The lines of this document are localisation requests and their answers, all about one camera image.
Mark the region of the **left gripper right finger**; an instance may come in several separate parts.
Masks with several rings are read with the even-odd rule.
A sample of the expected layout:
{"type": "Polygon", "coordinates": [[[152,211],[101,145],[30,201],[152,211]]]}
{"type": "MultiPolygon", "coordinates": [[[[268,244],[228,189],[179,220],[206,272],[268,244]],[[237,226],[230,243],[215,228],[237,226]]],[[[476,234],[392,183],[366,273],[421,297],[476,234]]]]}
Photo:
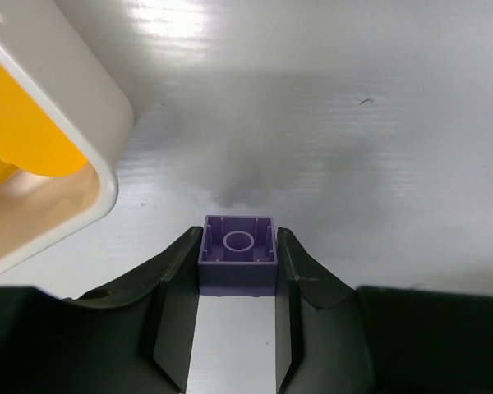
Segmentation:
{"type": "Polygon", "coordinates": [[[277,238],[277,392],[493,393],[493,296],[354,289],[277,238]]]}

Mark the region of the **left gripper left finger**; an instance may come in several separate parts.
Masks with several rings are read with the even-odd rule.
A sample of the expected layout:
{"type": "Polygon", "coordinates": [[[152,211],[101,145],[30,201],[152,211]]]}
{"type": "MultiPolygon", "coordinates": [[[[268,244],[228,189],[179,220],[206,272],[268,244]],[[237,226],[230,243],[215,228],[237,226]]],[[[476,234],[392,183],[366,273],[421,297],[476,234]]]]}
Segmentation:
{"type": "Polygon", "coordinates": [[[0,286],[0,393],[183,393],[202,230],[79,298],[0,286]]]}

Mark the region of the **small purple lego brick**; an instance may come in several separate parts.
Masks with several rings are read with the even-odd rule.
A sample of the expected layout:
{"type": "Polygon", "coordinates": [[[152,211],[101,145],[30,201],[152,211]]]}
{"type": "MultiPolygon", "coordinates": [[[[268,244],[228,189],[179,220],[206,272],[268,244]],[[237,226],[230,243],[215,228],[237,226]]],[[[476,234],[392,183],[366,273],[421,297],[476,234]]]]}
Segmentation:
{"type": "Polygon", "coordinates": [[[198,258],[203,296],[271,297],[278,272],[274,219],[208,215],[198,258]]]}

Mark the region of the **yellow round flower lego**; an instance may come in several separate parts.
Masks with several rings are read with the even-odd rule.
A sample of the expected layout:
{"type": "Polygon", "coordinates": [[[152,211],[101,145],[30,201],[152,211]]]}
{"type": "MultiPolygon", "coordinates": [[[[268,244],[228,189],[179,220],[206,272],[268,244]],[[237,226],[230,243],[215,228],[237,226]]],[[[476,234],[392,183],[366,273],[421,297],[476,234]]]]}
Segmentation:
{"type": "Polygon", "coordinates": [[[0,65],[0,185],[18,171],[68,176],[84,154],[0,65]]]}

